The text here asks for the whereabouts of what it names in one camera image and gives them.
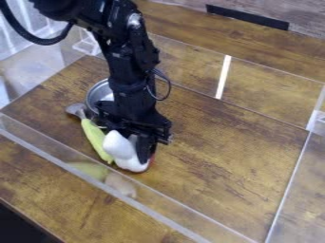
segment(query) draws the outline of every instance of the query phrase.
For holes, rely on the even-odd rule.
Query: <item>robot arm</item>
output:
[[[98,121],[125,138],[138,136],[138,160],[147,163],[158,142],[170,143],[171,122],[155,108],[157,100],[163,100],[157,97],[155,87],[155,75],[162,76],[155,69],[159,50],[149,39],[137,4],[130,0],[30,1],[44,16],[68,22],[63,35],[72,25],[93,32],[109,62],[114,94],[114,102],[97,103]],[[2,2],[7,16],[7,3]]]

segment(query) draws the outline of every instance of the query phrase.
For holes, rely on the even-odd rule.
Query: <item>black cable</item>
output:
[[[154,69],[153,73],[157,76],[159,76],[162,78],[162,80],[166,81],[166,83],[167,83],[167,93],[166,93],[166,95],[162,98],[157,97],[157,95],[154,94],[153,90],[150,89],[150,86],[147,85],[147,92],[150,93],[150,95],[153,96],[153,98],[157,101],[162,102],[162,101],[165,101],[169,98],[169,95],[170,95],[170,92],[171,92],[171,81],[167,78],[167,76],[158,69]]]
[[[14,14],[12,14],[12,10],[8,6],[7,0],[0,0],[0,10],[3,11],[4,17],[10,23],[10,25],[12,26],[14,30],[16,31],[16,33],[24,38],[27,39],[30,42],[42,45],[42,46],[51,46],[55,45],[58,42],[60,42],[67,34],[68,31],[71,30],[74,24],[68,23],[67,26],[63,29],[62,34],[51,39],[42,39],[39,37],[36,37],[32,33],[28,32],[28,30],[20,25],[20,23],[18,22]]]

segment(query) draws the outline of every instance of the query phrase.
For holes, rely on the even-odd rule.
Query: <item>black strip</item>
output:
[[[289,22],[285,22],[285,21],[281,21],[277,19],[272,19],[272,18],[266,18],[260,15],[246,13],[246,12],[242,12],[238,10],[225,9],[222,7],[209,5],[209,4],[208,4],[208,13],[213,13],[213,14],[222,15],[225,17],[236,18],[238,20],[254,23],[257,25],[277,28],[281,30],[289,29]]]

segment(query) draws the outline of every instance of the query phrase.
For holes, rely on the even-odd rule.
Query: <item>white object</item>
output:
[[[105,138],[105,151],[114,157],[117,166],[121,169],[143,172],[149,168],[149,161],[139,163],[137,152],[137,136],[131,136],[127,140],[118,131],[113,130]]]

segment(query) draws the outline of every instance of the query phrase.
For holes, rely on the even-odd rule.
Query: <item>metal bowl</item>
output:
[[[87,108],[98,114],[95,103],[99,101],[114,101],[113,90],[109,85],[109,80],[102,80],[87,92]]]

